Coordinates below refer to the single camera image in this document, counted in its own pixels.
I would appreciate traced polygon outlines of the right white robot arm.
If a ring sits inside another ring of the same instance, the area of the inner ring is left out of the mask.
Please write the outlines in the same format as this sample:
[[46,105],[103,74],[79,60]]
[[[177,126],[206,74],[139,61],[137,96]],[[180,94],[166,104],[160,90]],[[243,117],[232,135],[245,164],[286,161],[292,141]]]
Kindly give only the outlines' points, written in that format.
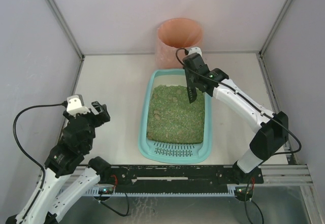
[[248,150],[233,164],[231,171],[236,184],[248,181],[255,169],[288,141],[288,116],[255,102],[224,71],[210,70],[197,52],[187,52],[182,64],[190,103],[196,100],[198,91],[206,93],[230,107],[255,133]]

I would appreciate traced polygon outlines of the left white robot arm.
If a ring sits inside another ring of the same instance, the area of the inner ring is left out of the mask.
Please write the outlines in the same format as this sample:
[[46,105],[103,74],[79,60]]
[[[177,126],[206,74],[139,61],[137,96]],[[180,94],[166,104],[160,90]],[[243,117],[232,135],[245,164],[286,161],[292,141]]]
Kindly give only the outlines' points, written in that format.
[[62,103],[68,120],[57,145],[40,166],[42,177],[25,207],[6,223],[59,223],[67,211],[92,186],[110,178],[111,165],[101,157],[92,158],[85,170],[65,191],[62,186],[92,150],[95,129],[110,121],[105,104],[91,104],[96,114],[82,99],[71,97]]

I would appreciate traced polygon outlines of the black litter scoop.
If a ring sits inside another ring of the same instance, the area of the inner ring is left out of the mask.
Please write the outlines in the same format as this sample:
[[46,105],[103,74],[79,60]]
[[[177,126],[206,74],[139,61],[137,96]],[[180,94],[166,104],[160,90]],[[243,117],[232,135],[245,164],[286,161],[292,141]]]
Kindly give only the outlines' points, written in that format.
[[[196,77],[196,75],[192,72],[192,77],[193,77],[193,85],[194,85],[194,80],[195,80],[195,78],[197,78]],[[187,95],[188,95],[188,100],[189,100],[189,103],[191,104],[191,103],[193,103],[196,99],[197,99],[197,91],[196,91],[196,87],[195,87],[195,85],[194,85],[194,90],[193,90],[193,92],[191,92],[191,91],[189,91],[188,89],[187,89]]]

